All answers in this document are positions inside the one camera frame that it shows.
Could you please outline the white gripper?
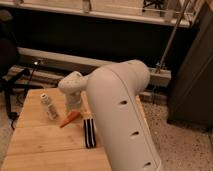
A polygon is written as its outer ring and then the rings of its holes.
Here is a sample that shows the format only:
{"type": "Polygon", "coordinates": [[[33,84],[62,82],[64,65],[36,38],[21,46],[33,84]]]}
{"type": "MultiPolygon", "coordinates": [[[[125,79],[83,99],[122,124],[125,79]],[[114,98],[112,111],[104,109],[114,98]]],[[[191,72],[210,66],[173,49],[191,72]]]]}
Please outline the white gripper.
{"type": "Polygon", "coordinates": [[[65,95],[65,106],[66,106],[66,112],[69,113],[73,109],[78,109],[81,107],[81,93],[76,92],[73,94],[66,94],[65,95]]]}

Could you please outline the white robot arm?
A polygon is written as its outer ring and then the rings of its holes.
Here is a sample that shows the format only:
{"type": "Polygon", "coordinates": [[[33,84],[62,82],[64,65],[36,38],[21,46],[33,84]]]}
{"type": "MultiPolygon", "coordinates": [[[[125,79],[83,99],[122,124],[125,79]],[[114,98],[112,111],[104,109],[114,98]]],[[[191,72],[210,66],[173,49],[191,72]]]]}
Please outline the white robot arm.
{"type": "Polygon", "coordinates": [[[112,171],[164,171],[136,96],[150,82],[150,71],[140,60],[101,66],[84,76],[74,71],[58,83],[66,105],[87,101],[101,135],[112,171]]]}

